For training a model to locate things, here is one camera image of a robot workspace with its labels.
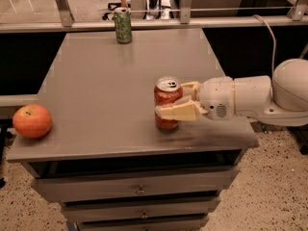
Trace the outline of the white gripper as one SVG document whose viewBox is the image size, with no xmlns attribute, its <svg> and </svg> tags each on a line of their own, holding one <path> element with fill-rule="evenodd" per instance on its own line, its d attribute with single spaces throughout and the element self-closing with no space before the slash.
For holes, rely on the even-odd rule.
<svg viewBox="0 0 308 231">
<path fill-rule="evenodd" d="M 212 78 L 181 85 L 184 97 L 173 103 L 157 105 L 161 119 L 191 121 L 206 115 L 212 120 L 229 120 L 234 116 L 234 81 L 230 77 Z"/>
</svg>

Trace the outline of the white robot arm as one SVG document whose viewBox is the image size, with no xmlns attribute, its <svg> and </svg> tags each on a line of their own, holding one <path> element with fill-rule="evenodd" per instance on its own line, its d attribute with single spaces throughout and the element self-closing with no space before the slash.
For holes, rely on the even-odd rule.
<svg viewBox="0 0 308 231">
<path fill-rule="evenodd" d="M 270 125 L 308 124 L 307 60 L 287 60 L 270 77 L 218 77 L 185 83 L 183 88 L 182 98 L 155 107 L 160 118 L 188 121 L 200 116 L 211 120 L 246 116 Z"/>
</svg>

